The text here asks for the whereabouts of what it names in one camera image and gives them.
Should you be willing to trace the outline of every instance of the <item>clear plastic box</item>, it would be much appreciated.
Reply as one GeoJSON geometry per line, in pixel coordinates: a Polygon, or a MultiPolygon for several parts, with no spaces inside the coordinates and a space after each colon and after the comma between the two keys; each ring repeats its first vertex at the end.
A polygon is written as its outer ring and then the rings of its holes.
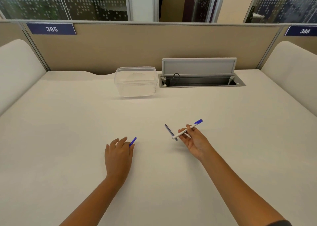
{"type": "Polygon", "coordinates": [[[114,76],[120,96],[150,96],[155,94],[158,75],[151,66],[121,67],[114,76]]]}

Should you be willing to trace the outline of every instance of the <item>desk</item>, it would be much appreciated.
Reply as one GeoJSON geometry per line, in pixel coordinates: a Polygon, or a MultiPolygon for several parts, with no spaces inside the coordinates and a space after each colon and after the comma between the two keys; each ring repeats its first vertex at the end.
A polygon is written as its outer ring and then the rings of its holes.
{"type": "Polygon", "coordinates": [[[259,70],[246,87],[159,88],[120,98],[113,76],[47,72],[0,117],[0,224],[58,225],[104,179],[106,143],[135,143],[125,185],[100,225],[236,225],[173,132],[198,128],[293,225],[317,222],[317,118],[259,70]]]}

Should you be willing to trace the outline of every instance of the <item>door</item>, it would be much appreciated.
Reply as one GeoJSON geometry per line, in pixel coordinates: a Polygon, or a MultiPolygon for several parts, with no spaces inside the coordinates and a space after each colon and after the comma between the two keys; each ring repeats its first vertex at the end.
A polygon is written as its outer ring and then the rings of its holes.
{"type": "Polygon", "coordinates": [[[217,0],[185,0],[183,22],[210,22],[217,0]]]}

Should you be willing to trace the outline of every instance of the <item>number sign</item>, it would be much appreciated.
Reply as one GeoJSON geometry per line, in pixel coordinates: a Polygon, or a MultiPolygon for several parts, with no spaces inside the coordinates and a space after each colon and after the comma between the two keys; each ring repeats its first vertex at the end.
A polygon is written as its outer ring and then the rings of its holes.
{"type": "Polygon", "coordinates": [[[291,25],[285,36],[317,37],[317,26],[291,25]]]}
{"type": "Polygon", "coordinates": [[[34,35],[76,35],[72,23],[27,23],[34,35]]]}

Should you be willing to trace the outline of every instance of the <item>open tray lid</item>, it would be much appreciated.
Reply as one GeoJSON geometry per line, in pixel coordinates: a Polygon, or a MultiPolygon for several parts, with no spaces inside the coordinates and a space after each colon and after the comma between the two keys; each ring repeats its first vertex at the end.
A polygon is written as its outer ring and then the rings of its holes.
{"type": "Polygon", "coordinates": [[[236,57],[163,58],[162,76],[232,76],[236,57]]]}

